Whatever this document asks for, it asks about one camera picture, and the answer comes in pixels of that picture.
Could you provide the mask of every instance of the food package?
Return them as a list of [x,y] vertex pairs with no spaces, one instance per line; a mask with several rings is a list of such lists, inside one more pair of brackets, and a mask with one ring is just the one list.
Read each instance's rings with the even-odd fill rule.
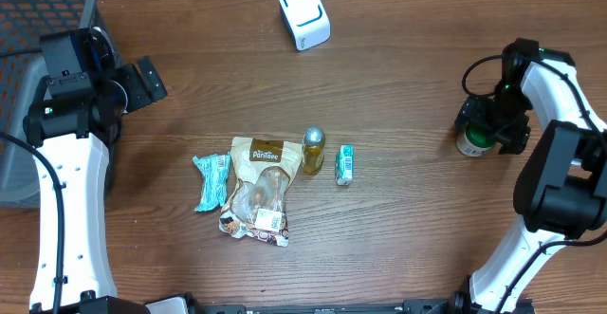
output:
[[224,206],[228,196],[226,180],[230,175],[230,155],[193,157],[192,161],[204,178],[200,204],[193,210],[208,212],[215,210],[217,206]]
[[219,230],[286,247],[285,193],[302,162],[302,145],[279,140],[234,138],[230,156],[236,188],[221,209]]
[[340,186],[347,186],[354,179],[354,147],[350,144],[342,145],[335,157],[335,182]]

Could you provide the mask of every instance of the small glass bottle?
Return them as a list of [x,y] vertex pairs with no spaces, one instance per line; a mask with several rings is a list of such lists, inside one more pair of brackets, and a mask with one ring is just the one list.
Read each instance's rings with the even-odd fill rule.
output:
[[319,127],[311,127],[303,136],[302,141],[302,169],[309,175],[321,170],[324,162],[324,132]]

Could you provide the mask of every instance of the teal wrapper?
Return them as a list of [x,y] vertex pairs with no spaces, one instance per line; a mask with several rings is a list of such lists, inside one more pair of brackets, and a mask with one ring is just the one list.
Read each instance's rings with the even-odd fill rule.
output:
[[335,182],[340,186],[349,185],[354,180],[354,147],[346,144],[340,147],[335,157]]
[[200,204],[193,210],[207,212],[214,210],[217,206],[224,206],[228,196],[226,181],[230,175],[230,155],[193,157],[192,161],[204,178],[200,192]]

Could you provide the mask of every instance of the brand label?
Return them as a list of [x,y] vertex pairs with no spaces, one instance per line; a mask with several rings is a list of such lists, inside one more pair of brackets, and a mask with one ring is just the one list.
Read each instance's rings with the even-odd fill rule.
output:
[[251,161],[280,162],[283,155],[283,145],[285,143],[279,140],[253,139],[250,145]]

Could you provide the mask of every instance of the green can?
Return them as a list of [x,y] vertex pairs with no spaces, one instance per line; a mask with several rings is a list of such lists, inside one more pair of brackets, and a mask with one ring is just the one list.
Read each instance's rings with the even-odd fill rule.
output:
[[495,140],[488,138],[487,130],[474,124],[469,124],[457,136],[457,148],[467,157],[481,157],[494,145]]

